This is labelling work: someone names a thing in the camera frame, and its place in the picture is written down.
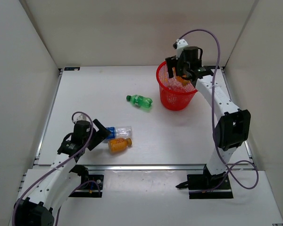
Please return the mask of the orange juice bottle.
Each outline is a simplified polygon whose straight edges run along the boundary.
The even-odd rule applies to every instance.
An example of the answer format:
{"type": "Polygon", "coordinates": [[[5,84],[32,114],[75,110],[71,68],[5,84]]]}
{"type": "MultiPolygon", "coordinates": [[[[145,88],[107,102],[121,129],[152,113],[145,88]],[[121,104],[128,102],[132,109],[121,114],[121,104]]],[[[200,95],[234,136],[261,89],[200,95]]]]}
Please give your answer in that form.
{"type": "Polygon", "coordinates": [[[191,83],[190,80],[186,80],[187,75],[176,76],[177,81],[179,81],[184,87],[191,83]]]}
{"type": "Polygon", "coordinates": [[[112,154],[120,153],[132,146],[130,138],[116,138],[108,141],[108,147],[112,154]]]}

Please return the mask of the large clear plastic bottle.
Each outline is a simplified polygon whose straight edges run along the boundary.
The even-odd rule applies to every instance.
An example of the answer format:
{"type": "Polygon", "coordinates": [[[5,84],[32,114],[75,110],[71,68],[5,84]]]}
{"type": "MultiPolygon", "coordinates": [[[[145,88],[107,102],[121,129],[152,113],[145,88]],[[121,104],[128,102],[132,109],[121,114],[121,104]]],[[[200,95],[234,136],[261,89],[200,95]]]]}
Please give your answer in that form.
{"type": "Polygon", "coordinates": [[[187,93],[186,89],[180,86],[168,86],[168,89],[174,93],[187,93]]]}

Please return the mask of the red mesh plastic bin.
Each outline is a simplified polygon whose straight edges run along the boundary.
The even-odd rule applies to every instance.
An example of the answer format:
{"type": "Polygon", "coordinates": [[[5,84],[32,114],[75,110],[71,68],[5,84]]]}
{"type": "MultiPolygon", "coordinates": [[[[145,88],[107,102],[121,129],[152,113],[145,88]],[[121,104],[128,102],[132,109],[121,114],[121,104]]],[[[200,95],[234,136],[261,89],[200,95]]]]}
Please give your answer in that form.
{"type": "Polygon", "coordinates": [[[168,77],[167,65],[165,61],[158,66],[156,71],[156,79],[159,85],[160,101],[168,110],[183,110],[188,106],[194,95],[197,93],[197,90],[192,86],[191,83],[184,87],[179,81],[177,81],[176,77],[170,79],[168,77]],[[187,93],[174,93],[168,89],[168,86],[184,87],[187,93]]]}

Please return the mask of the blue label clear bottle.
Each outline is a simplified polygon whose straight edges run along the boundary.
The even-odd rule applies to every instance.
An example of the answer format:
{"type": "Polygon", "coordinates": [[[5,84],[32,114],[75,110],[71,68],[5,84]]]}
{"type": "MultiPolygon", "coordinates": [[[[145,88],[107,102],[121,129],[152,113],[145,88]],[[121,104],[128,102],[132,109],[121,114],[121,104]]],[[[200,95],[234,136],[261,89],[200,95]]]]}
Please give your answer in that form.
{"type": "Polygon", "coordinates": [[[104,143],[116,138],[132,138],[132,127],[106,127],[110,131],[110,135],[104,140],[104,143]]]}

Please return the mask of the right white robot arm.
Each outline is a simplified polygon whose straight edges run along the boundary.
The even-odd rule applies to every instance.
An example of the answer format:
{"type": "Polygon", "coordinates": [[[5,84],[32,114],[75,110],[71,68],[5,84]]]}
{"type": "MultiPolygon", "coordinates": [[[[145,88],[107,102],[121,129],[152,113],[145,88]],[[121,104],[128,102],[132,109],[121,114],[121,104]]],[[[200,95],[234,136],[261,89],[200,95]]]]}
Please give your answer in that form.
{"type": "Polygon", "coordinates": [[[197,189],[209,191],[222,183],[232,154],[248,138],[250,112],[234,104],[215,81],[215,72],[202,65],[201,48],[189,46],[184,40],[173,47],[176,55],[166,58],[169,77],[189,81],[210,104],[212,118],[218,120],[213,123],[215,149],[195,181],[197,189]]]}

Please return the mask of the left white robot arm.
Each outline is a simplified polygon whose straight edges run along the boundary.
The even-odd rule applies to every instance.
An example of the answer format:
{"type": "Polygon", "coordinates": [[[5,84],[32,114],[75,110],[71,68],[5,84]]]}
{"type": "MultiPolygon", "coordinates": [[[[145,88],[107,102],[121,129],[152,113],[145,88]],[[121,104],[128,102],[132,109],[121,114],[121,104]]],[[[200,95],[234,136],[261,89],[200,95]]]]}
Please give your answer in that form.
{"type": "Polygon", "coordinates": [[[86,149],[94,149],[110,133],[97,119],[74,122],[73,132],[63,138],[49,171],[23,191],[16,201],[11,224],[54,225],[68,196],[90,182],[87,168],[79,165],[78,160],[86,149]]]}

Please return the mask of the right dark corner label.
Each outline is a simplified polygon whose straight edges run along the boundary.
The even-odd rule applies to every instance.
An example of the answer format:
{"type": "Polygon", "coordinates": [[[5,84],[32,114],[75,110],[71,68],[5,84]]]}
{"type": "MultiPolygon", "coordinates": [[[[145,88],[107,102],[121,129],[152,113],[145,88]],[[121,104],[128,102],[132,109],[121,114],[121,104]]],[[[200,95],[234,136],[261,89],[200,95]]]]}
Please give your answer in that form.
{"type": "Polygon", "coordinates": [[[216,68],[215,65],[206,65],[204,66],[205,68],[208,68],[208,69],[211,69],[211,70],[214,70],[216,68]]]}

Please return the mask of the dark corner label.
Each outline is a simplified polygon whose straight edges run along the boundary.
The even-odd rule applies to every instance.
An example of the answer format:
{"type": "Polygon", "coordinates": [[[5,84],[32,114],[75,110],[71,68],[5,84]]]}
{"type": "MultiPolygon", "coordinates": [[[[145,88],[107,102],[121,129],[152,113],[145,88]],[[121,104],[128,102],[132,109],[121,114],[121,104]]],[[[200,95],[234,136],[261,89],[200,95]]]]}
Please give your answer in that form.
{"type": "Polygon", "coordinates": [[[204,66],[205,68],[208,68],[208,69],[211,69],[211,70],[214,70],[216,68],[215,65],[206,65],[204,66]]]}
{"type": "Polygon", "coordinates": [[[65,67],[64,71],[79,71],[80,67],[65,67]]]}

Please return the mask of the green plastic bottle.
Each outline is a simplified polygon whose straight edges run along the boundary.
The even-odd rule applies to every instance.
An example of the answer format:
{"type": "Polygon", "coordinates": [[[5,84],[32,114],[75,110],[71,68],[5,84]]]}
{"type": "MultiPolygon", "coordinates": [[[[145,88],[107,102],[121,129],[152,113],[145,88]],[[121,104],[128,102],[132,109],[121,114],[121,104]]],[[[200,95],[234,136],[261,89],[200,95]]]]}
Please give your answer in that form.
{"type": "Polygon", "coordinates": [[[149,110],[152,107],[153,100],[149,97],[144,97],[141,95],[127,95],[127,102],[129,102],[132,106],[141,108],[143,110],[149,110]]]}

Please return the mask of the left dark corner label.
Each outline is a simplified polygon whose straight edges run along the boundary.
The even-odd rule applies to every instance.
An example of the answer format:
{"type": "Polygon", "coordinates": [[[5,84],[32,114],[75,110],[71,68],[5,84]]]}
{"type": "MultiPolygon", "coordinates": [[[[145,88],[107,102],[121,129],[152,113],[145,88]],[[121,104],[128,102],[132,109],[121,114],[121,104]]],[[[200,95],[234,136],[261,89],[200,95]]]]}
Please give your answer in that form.
{"type": "Polygon", "coordinates": [[[80,67],[65,67],[64,71],[79,71],[80,67]]]}

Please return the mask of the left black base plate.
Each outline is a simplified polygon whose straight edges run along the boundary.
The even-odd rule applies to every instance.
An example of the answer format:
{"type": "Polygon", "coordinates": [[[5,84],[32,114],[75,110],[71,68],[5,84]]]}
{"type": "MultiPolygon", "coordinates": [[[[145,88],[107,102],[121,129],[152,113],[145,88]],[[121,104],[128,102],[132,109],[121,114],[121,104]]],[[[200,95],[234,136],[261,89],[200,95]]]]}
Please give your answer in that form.
{"type": "Polygon", "coordinates": [[[83,182],[89,181],[89,183],[76,189],[69,197],[75,198],[101,198],[103,194],[104,185],[104,171],[89,171],[87,179],[83,182]]]}

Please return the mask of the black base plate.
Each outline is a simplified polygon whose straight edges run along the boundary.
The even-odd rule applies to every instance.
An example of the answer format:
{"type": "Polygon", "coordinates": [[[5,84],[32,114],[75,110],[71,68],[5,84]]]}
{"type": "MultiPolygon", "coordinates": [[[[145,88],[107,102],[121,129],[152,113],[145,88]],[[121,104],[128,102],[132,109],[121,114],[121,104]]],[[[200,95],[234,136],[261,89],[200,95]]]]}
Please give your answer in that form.
{"type": "Polygon", "coordinates": [[[89,171],[87,179],[83,182],[89,181],[89,183],[76,189],[69,197],[75,198],[101,198],[103,194],[104,185],[104,171],[89,171]]]}
{"type": "Polygon", "coordinates": [[[177,189],[188,189],[189,199],[233,199],[229,177],[208,182],[202,174],[188,174],[187,181],[175,186],[177,189]]]}

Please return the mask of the aluminium front table rail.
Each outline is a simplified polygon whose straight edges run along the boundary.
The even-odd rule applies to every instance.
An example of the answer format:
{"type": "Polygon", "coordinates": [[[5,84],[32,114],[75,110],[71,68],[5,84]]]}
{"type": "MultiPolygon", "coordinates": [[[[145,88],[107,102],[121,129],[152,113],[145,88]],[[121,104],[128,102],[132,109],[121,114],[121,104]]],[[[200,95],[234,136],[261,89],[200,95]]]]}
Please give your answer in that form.
{"type": "Polygon", "coordinates": [[[204,165],[190,165],[190,164],[177,164],[177,165],[85,165],[88,170],[103,171],[103,170],[203,170],[204,165]]]}

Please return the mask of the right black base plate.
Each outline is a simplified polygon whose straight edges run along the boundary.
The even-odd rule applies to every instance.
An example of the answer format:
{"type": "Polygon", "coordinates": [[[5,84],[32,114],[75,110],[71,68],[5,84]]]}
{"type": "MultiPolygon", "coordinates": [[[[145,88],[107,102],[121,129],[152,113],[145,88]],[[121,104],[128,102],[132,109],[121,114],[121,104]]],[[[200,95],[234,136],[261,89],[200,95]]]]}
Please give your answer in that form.
{"type": "Polygon", "coordinates": [[[188,189],[189,199],[233,199],[229,177],[208,182],[202,174],[188,174],[187,181],[175,186],[177,189],[188,189]]]}

